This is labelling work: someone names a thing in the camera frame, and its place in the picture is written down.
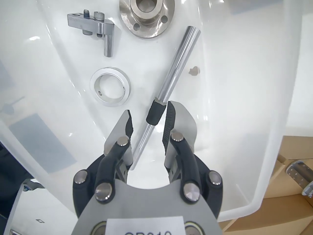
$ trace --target white plastic bin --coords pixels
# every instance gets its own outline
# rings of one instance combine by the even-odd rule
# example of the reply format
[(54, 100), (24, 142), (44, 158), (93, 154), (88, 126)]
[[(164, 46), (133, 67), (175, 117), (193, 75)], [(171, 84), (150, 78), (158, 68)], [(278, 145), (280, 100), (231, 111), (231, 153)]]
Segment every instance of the white plastic bin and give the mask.
[[(134, 36), (119, 0), (1, 0), (0, 140), (66, 207), (74, 210), (72, 180), (103, 153), (122, 112), (134, 134), (170, 67), (188, 25), (201, 29), (171, 100), (197, 122), (195, 153), (224, 179), (220, 221), (256, 211), (265, 193), (293, 92), (302, 0), (175, 0), (171, 25), (149, 40)], [(112, 58), (103, 41), (67, 26), (68, 13), (103, 11), (115, 23)], [(100, 68), (130, 78), (128, 101), (104, 107), (89, 89)], [(197, 76), (189, 74), (199, 67)], [(156, 126), (130, 185), (168, 184)]]

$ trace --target metal rod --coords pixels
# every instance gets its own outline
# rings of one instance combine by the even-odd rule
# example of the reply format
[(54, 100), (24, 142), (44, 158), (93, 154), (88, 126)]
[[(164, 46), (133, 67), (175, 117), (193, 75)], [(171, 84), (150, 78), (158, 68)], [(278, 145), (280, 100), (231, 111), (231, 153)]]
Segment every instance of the metal rod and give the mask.
[(113, 35), (104, 36), (104, 55), (106, 57), (112, 57), (113, 49)]
[[(179, 79), (179, 76), (181, 75), (188, 61), (188, 58), (193, 50), (193, 47), (195, 46), (198, 40), (198, 37), (200, 36), (200, 33), (201, 31), (197, 29), (196, 27), (193, 27), (193, 26), (187, 27), (184, 37), (173, 58), (171, 68), (165, 77), (164, 84), (161, 87), (161, 90), (158, 96), (156, 97), (158, 101), (163, 102), (163, 103), (168, 102), (171, 96), (171, 93), (173, 92), (174, 87)], [(137, 162), (153, 132), (153, 129), (154, 129), (153, 125), (150, 125), (147, 122), (144, 124), (142, 133), (133, 150), (134, 163), (131, 167), (131, 170), (133, 170), (136, 167)]]

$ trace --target ring screw hole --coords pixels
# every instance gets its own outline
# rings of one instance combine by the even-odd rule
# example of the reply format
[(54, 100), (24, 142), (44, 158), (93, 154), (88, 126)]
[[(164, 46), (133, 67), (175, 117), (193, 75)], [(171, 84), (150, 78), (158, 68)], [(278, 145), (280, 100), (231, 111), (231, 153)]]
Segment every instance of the ring screw hole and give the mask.
[(134, 30), (137, 31), (137, 30), (139, 30), (139, 29), (140, 29), (139, 24), (138, 24), (138, 23), (135, 23), (135, 24), (134, 24)]
[(166, 22), (168, 22), (168, 18), (164, 15), (164, 16), (162, 16), (162, 18), (161, 18), (161, 22), (162, 23), (166, 23)]

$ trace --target metal rivet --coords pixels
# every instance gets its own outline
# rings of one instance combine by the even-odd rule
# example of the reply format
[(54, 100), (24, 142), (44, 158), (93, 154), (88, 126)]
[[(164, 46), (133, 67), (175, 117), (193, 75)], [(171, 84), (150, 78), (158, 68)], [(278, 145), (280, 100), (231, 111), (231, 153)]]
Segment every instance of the metal rivet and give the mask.
[(106, 222), (100, 222), (93, 228), (91, 235), (104, 235), (105, 228), (106, 228)]
[(95, 190), (95, 198), (104, 202), (110, 198), (112, 194), (112, 185), (110, 183), (101, 183)]
[(126, 144), (128, 144), (128, 137), (127, 136), (122, 136), (120, 138), (117, 139), (117, 144), (119, 146), (125, 146)]
[(209, 178), (213, 185), (220, 185), (222, 182), (222, 177), (216, 171), (209, 172)]
[(184, 139), (184, 136), (180, 132), (174, 132), (171, 135), (172, 139), (176, 142), (180, 142)]
[(196, 202), (200, 198), (200, 189), (194, 183), (186, 183), (183, 187), (184, 196), (192, 202)]
[(87, 178), (87, 171), (83, 169), (75, 174), (74, 182), (76, 184), (82, 184), (86, 181), (86, 178)]
[(194, 222), (185, 223), (185, 232), (186, 235), (203, 235), (202, 229), (198, 224)]

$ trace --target stainless steel flange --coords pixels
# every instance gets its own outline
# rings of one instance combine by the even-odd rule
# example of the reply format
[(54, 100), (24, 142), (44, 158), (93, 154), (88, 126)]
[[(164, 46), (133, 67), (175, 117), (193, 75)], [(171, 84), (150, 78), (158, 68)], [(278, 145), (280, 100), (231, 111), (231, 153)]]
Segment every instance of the stainless steel flange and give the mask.
[(133, 34), (142, 38), (152, 38), (166, 30), (174, 10), (174, 0), (120, 0), (122, 20)]
[[(122, 84), (123, 94), (119, 98), (110, 98), (101, 88), (101, 80), (110, 76), (116, 77)], [(131, 82), (127, 75), (115, 67), (107, 67), (97, 70), (90, 80), (90, 90), (94, 98), (104, 106), (115, 107), (123, 105), (131, 92)]]

